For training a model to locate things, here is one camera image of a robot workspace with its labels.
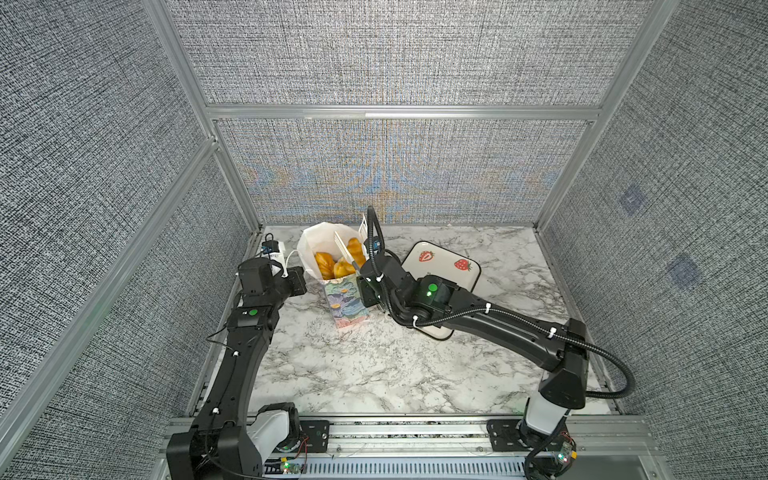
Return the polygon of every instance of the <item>marble table surface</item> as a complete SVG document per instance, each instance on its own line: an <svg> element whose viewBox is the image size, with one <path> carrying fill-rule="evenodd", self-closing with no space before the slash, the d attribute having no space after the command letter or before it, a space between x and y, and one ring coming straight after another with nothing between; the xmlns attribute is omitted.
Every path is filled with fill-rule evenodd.
<svg viewBox="0 0 768 480"><path fill-rule="evenodd" d="M384 226L387 248L401 258L427 240L482 267L475 293L553 322L568 318L531 228ZM268 227L295 248L302 227ZM294 254L290 265L300 260ZM378 310L362 325L337 329L321 286L306 276L308 292L289 299L259 368L250 411L294 402L303 414L520 414L541 370L488 340L455 332L445 342L397 325ZM598 387L590 369L589 386ZM608 414L604 400L588 399L574 413Z"/></svg>

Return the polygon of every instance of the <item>strawberry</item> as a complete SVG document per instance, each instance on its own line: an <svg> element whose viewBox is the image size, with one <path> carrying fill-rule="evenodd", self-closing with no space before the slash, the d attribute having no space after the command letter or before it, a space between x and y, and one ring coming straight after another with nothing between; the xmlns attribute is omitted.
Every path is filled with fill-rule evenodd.
<svg viewBox="0 0 768 480"><path fill-rule="evenodd" d="M469 260L462 258L458 262L454 263L453 266L458 268L459 270L472 270L472 267L469 265Z"/></svg>

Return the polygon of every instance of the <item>blue smudge on wall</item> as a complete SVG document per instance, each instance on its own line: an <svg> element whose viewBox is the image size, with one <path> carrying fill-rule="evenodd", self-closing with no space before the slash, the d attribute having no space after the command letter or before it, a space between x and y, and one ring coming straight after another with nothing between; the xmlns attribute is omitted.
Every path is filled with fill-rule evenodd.
<svg viewBox="0 0 768 480"><path fill-rule="evenodd" d="M688 290L698 285L701 273L696 262L687 253L680 253L667 265L667 275L680 290Z"/></svg>
<svg viewBox="0 0 768 480"><path fill-rule="evenodd" d="M624 208L624 211L627 212L628 217L635 215L644 203L645 195L637 184L630 185L621 197L619 197L619 204Z"/></svg>

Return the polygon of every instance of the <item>red strawberry illustration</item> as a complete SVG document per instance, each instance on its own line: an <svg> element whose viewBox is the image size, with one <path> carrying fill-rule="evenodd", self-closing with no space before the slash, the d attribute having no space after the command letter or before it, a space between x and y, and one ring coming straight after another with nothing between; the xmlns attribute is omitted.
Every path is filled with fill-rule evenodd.
<svg viewBox="0 0 768 480"><path fill-rule="evenodd" d="M459 270L464 270L464 271L472 270L472 267L469 265L469 260L467 260L465 258L462 258L461 260L459 260L458 262L454 263L453 265L456 268L458 268Z"/></svg>

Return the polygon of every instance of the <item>white marble countertop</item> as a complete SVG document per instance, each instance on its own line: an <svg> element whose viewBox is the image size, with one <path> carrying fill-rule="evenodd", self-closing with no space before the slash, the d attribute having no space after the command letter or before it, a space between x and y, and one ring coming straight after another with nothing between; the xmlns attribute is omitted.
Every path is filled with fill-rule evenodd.
<svg viewBox="0 0 768 480"><path fill-rule="evenodd" d="M475 293L540 319L568 318L533 231L525 227L383 227L387 248L401 258L427 240L482 266ZM268 227L290 250L301 227ZM290 266L300 264L297 255ZM485 339L455 332L445 342L397 325L378 313L362 325L337 329L321 286L280 311L272 345L253 387L250 411L294 402L302 413L513 413L536 390L541 370ZM590 371L589 386L598 387ZM588 399L574 412L607 414Z"/></svg>

